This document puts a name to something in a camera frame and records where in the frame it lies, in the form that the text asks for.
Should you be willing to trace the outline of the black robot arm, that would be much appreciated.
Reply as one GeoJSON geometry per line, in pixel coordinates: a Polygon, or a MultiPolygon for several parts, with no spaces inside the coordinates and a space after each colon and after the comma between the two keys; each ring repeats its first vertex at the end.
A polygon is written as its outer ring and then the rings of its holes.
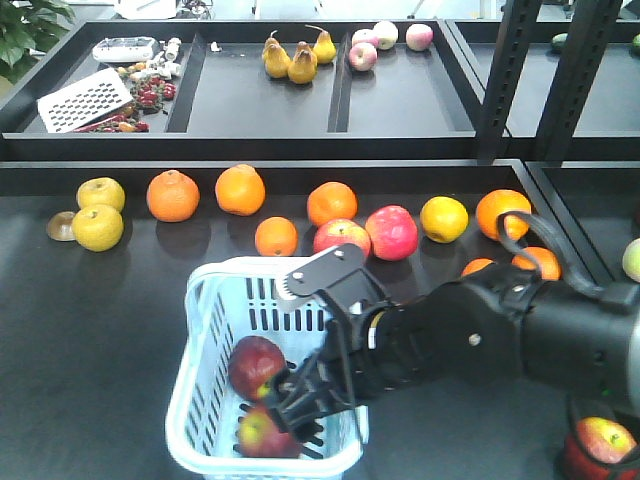
{"type": "Polygon", "coordinates": [[[330,313],[323,345],[269,383],[268,412],[283,432],[308,440],[316,422],[393,390],[457,375],[473,382],[520,376],[639,411],[639,287],[599,286],[567,256],[543,218],[521,213],[557,256],[562,276],[492,264],[405,303],[391,300],[343,244],[281,275],[289,302],[317,299],[330,313]]]}

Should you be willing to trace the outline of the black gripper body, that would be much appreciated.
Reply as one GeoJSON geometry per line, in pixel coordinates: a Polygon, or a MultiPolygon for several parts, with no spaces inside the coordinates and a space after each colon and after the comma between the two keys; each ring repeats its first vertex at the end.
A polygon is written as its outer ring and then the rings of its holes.
{"type": "Polygon", "coordinates": [[[319,352],[330,387],[356,400],[370,400],[400,387],[400,362],[376,349],[374,318],[394,307],[382,284],[367,270],[353,244],[327,248],[303,258],[276,276],[279,304],[293,310],[314,300],[327,311],[319,352]]]}

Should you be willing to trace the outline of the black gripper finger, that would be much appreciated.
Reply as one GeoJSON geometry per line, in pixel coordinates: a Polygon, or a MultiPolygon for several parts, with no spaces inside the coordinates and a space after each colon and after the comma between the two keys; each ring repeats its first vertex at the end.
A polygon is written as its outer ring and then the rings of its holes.
{"type": "Polygon", "coordinates": [[[319,352],[312,352],[297,369],[286,367],[266,382],[262,401],[273,408],[315,405],[330,387],[327,366],[319,352]]]}
{"type": "Polygon", "coordinates": [[[353,411],[358,403],[344,390],[333,387],[272,389],[272,420],[281,433],[300,443],[310,441],[320,430],[319,421],[341,412],[353,411]]]}

